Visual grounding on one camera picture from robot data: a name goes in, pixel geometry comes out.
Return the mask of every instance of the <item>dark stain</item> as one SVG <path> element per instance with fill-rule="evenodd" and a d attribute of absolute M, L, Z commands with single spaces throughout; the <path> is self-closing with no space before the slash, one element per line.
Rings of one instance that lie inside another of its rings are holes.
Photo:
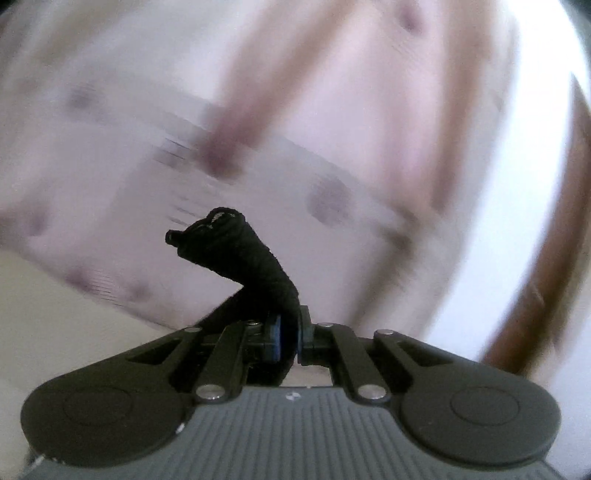
<path fill-rule="evenodd" d="M 92 282 L 90 277 L 82 267 L 77 267 L 66 275 L 66 282 L 72 287 L 83 291 L 85 293 L 91 293 L 93 290 Z"/>
<path fill-rule="evenodd" d="M 352 194 L 346 185 L 335 177 L 323 179 L 308 200 L 308 211 L 319 222 L 336 226 L 350 216 Z"/>
<path fill-rule="evenodd" d="M 25 234 L 40 236 L 49 226 L 49 213 L 46 207 L 38 207 L 30 211 L 26 217 Z"/>
<path fill-rule="evenodd" d="M 151 297 L 150 288 L 145 283 L 136 283 L 129 289 L 128 300 L 132 302 L 146 301 Z"/>
<path fill-rule="evenodd" d="M 71 111 L 82 111 L 91 108 L 96 102 L 96 92 L 89 87 L 75 88 L 67 101 Z"/>
<path fill-rule="evenodd" d="M 424 25 L 421 12 L 415 2 L 405 1 L 400 6 L 398 21 L 403 29 L 414 35 L 423 33 Z"/>

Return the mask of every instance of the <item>black fabric-wrapped object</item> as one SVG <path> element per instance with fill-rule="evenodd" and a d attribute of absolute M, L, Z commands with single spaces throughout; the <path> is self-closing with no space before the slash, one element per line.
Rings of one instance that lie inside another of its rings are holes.
<path fill-rule="evenodd" d="M 230 208 L 213 209 L 184 232 L 169 230 L 166 243 L 177 248 L 179 257 L 243 285 L 199 322 L 205 333 L 221 333 L 240 320 L 281 315 L 279 363 L 258 365 L 249 373 L 253 383 L 281 384 L 297 350 L 298 291 L 244 215 Z"/>

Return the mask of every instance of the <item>metal pin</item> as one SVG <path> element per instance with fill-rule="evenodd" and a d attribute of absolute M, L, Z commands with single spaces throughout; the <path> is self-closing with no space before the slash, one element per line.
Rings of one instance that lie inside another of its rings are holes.
<path fill-rule="evenodd" d="M 357 393 L 360 397 L 365 398 L 366 400 L 380 400 L 386 396 L 386 389 L 384 387 L 380 387 L 379 385 L 367 384 L 361 385 L 357 389 Z"/>
<path fill-rule="evenodd" d="M 221 385 L 205 384 L 197 387 L 195 393 L 202 400 L 218 400 L 226 394 L 226 390 Z"/>

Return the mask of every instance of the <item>blurry cloth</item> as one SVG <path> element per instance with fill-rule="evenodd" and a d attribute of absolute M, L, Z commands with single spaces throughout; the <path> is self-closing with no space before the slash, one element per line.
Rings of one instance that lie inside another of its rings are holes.
<path fill-rule="evenodd" d="M 177 258 L 164 234 L 228 206 L 315 322 L 428 321 L 506 95 L 502 2 L 54 0 L 9 15 L 3 246 L 179 328 L 238 286 Z"/>

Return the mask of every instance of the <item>white fabric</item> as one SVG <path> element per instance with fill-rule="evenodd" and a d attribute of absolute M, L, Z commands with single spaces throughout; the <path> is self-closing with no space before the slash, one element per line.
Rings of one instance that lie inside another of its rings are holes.
<path fill-rule="evenodd" d="M 326 5 L 295 12 L 305 26 Z M 441 119 L 457 102 L 447 94 L 465 81 L 456 70 L 480 68 L 470 43 L 480 35 L 490 49 L 485 5 L 347 4 L 288 108 L 267 115 L 253 149 L 241 147 L 242 173 L 231 181 L 195 162 L 207 161 L 204 129 L 221 132 L 221 145 L 258 118 L 243 117 L 259 107 L 241 98 L 260 100 L 266 78 L 259 85 L 246 75 L 238 100 L 232 86 L 218 90 L 234 78 L 229 68 L 264 13 L 260 2 L 42 6 L 0 92 L 2 242 L 83 291 L 180 327 L 237 286 L 178 259 L 164 233 L 231 206 L 277 255 L 314 319 L 346 322 L 384 252 L 396 250 L 392 236 L 408 233 L 397 209 L 429 213 L 441 149 L 462 143 L 464 112 L 451 131 Z M 289 13 L 275 29 L 293 27 Z M 484 30 L 453 39 L 456 28 L 477 25 Z M 443 48 L 447 38 L 459 53 Z M 275 79 L 266 55 L 290 45 L 260 41 L 252 58 Z M 269 88 L 281 93 L 281 83 Z M 478 87 L 466 88 L 471 98 Z"/>

